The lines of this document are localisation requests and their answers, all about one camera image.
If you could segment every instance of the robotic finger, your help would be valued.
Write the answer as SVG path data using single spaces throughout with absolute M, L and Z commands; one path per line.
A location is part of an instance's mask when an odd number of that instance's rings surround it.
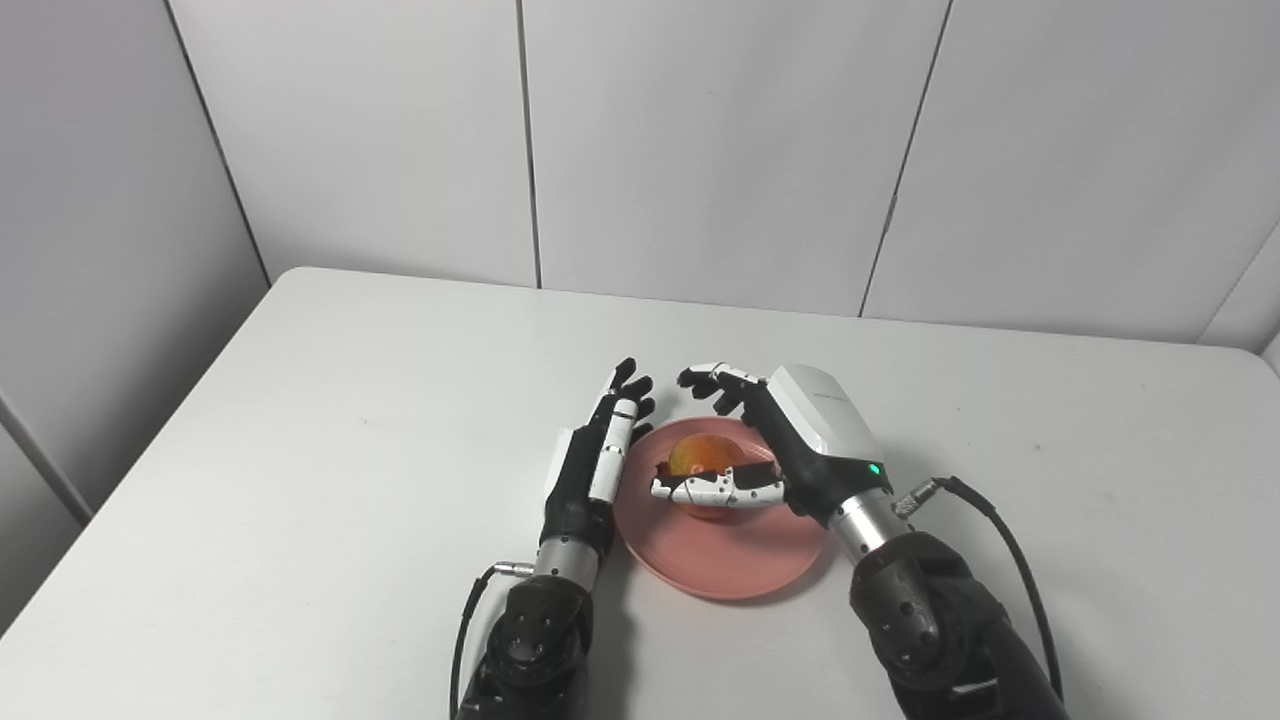
M 650 495 L 677 505 L 705 507 L 769 507 L 782 505 L 782 478 L 773 462 L 753 462 L 726 468 L 723 473 L 707 471 L 692 475 L 658 475 L 649 487 Z

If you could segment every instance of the panel seam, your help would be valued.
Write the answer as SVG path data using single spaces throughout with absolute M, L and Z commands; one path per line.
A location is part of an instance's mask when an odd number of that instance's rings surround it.
M 191 86 L 196 88 L 196 99 L 200 101 L 200 111 L 205 114 L 205 124 L 209 126 L 209 135 L 214 140 L 214 149 L 218 150 L 218 159 L 223 164 L 223 173 L 227 176 L 227 184 L 232 188 L 232 197 L 236 200 L 236 209 L 239 211 L 241 223 L 244 225 L 244 233 L 248 234 L 248 245 L 253 250 L 253 258 L 257 259 L 257 269 L 262 272 L 262 279 L 266 281 L 266 287 L 271 287 L 271 275 L 266 272 L 266 261 L 262 259 L 262 249 L 257 243 L 257 237 L 253 236 L 253 227 L 248 223 L 248 213 L 244 211 L 244 202 L 241 200 L 239 188 L 236 186 L 236 178 L 232 176 L 232 167 L 227 163 L 227 151 L 223 150 L 223 140 L 218 137 L 218 128 L 214 127 L 214 117 L 209 111 L 209 102 L 205 100 L 205 91 L 200 87 L 200 81 L 196 78 L 196 67 L 191 61 L 191 55 L 187 53 L 187 41 L 182 37 L 182 31 L 178 28 L 178 18 L 173 14 L 173 3 L 170 0 L 164 0 L 165 13 L 169 15 L 169 26 L 173 28 L 173 36 L 178 40 L 178 49 L 182 51 L 182 61 L 187 65 L 187 74 L 191 77 Z
M 45 452 L 40 443 L 36 442 L 36 437 L 31 433 L 27 425 L 18 418 L 18 414 L 13 410 L 9 401 L 0 393 L 0 428 L 4 428 L 13 438 L 14 445 L 18 450 L 27 457 L 31 466 L 36 469 L 36 473 L 45 480 L 49 489 L 54 492 L 54 496 L 61 501 L 67 511 L 70 512 L 72 518 L 83 528 L 88 525 L 90 520 L 93 519 L 93 510 L 84 501 L 84 496 L 81 495 L 79 488 L 72 483 L 67 473 L 58 466 L 58 462 L 51 455 Z
M 543 250 L 538 237 L 538 182 L 534 176 L 534 123 L 529 111 L 529 58 L 525 50 L 525 1 L 516 0 L 516 42 L 520 47 L 520 97 L 525 113 L 525 161 L 529 167 L 529 222 L 534 238 L 534 287 L 543 287 Z
M 942 50 L 942 36 L 947 32 L 947 22 L 951 19 L 951 6 L 955 0 L 947 0 L 947 9 L 942 13 L 942 23 L 938 26 L 938 38 L 933 44 L 933 55 L 929 58 L 929 69 L 924 74 L 924 86 L 920 88 L 920 101 L 915 105 L 915 117 L 911 119 L 911 132 L 906 136 L 906 147 L 902 149 L 902 163 L 897 168 L 897 179 L 893 181 L 893 193 L 888 199 L 888 209 L 884 211 L 884 224 L 881 227 L 879 242 L 876 243 L 876 255 L 872 258 L 872 269 L 867 273 L 867 288 L 863 291 L 863 301 L 858 306 L 858 316 L 867 311 L 867 300 L 872 295 L 872 281 L 876 279 L 876 268 L 879 265 L 881 251 L 884 250 L 884 238 L 888 237 L 888 227 L 893 222 L 893 210 L 897 209 L 897 192 L 902 187 L 902 176 L 906 173 L 906 160 L 911 155 L 911 145 L 915 142 L 915 131 L 920 126 L 920 114 L 924 111 L 924 99 L 929 94 L 929 83 L 933 81 L 933 69 L 938 64 L 938 53 Z
M 1213 320 L 1216 320 L 1217 316 L 1222 313 L 1222 307 L 1226 306 L 1226 301 L 1230 300 L 1233 295 L 1235 295 L 1235 288 L 1238 288 L 1240 286 L 1240 282 L 1244 281 L 1244 275 L 1249 274 L 1249 270 L 1253 269 L 1253 265 L 1258 261 L 1258 256 L 1262 255 L 1262 250 L 1265 250 L 1266 246 L 1267 246 L 1267 243 L 1271 242 L 1271 240 L 1276 236 L 1276 231 L 1277 229 L 1280 229 L 1280 217 L 1277 217 L 1276 222 L 1271 225 L 1271 232 L 1268 232 L 1266 236 L 1262 237 L 1262 243 L 1260 243 L 1258 249 L 1253 251 L 1253 256 L 1249 258 L 1249 261 L 1244 264 L 1244 269 L 1240 270 L 1240 274 L 1235 278 L 1235 282 L 1231 283 L 1231 288 L 1228 290 L 1226 295 L 1222 296 L 1222 301 L 1219 302 L 1217 307 L 1213 309 L 1213 314 L 1208 316 L 1208 322 L 1204 323 L 1204 327 L 1201 329 L 1199 334 L 1196 337 L 1196 345 L 1199 345 L 1201 341 L 1204 340 L 1204 333 L 1208 332 L 1208 329 L 1213 325 Z M 1280 325 L 1276 325 L 1272 329 L 1274 331 L 1280 331 Z

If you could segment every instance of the white wall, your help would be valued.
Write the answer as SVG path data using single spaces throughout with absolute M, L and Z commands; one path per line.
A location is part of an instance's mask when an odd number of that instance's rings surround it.
M 1272 0 L 955 3 L 865 314 L 1258 350 L 1277 36 Z
M 0 634 L 78 533 L 79 525 L 0 428 Z
M 526 3 L 545 287 L 856 315 L 945 10 Z
M 271 277 L 532 286 L 513 0 L 172 0 Z
M 155 0 L 0 4 L 0 395 L 101 503 L 266 283 Z

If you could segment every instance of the cable connector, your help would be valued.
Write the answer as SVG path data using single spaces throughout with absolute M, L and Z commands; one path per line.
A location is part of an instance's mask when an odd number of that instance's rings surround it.
M 931 497 L 937 495 L 941 488 L 942 483 L 938 482 L 938 478 L 920 483 L 919 487 L 893 501 L 893 514 L 906 520 L 911 516 L 911 514 L 919 510 L 922 505 L 928 502 Z
M 502 560 L 493 564 L 493 571 L 499 575 L 513 575 L 516 578 L 532 578 L 534 564 L 512 562 L 511 560 Z

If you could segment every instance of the pink plate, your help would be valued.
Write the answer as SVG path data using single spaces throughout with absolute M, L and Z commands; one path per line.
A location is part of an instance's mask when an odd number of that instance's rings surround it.
M 746 600 L 791 584 L 822 552 L 822 528 L 813 520 L 786 506 L 699 520 L 649 495 L 658 462 L 698 433 L 732 439 L 753 462 L 773 460 L 755 430 L 728 418 L 690 418 L 653 430 L 631 447 L 618 487 L 614 518 L 627 548 L 654 575 L 709 600 Z

